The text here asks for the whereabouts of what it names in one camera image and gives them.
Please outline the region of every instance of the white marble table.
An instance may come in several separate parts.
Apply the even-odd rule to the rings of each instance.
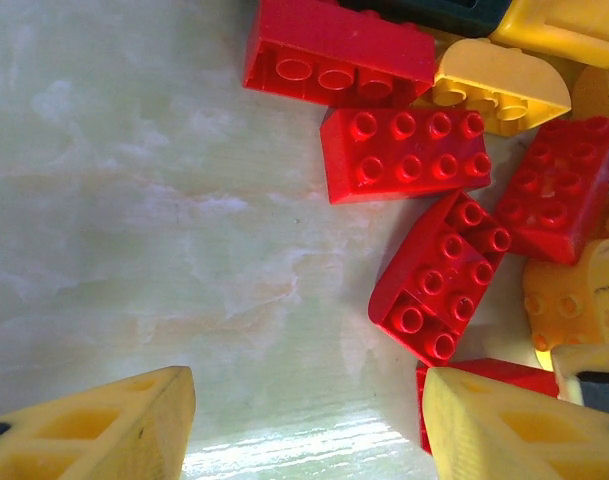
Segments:
[[[434,199],[328,204],[325,109],[240,86],[254,7],[0,0],[0,414],[183,364],[186,479],[435,478],[415,359],[366,316]],[[485,207],[531,136],[487,136]],[[521,266],[457,358],[535,363]]]

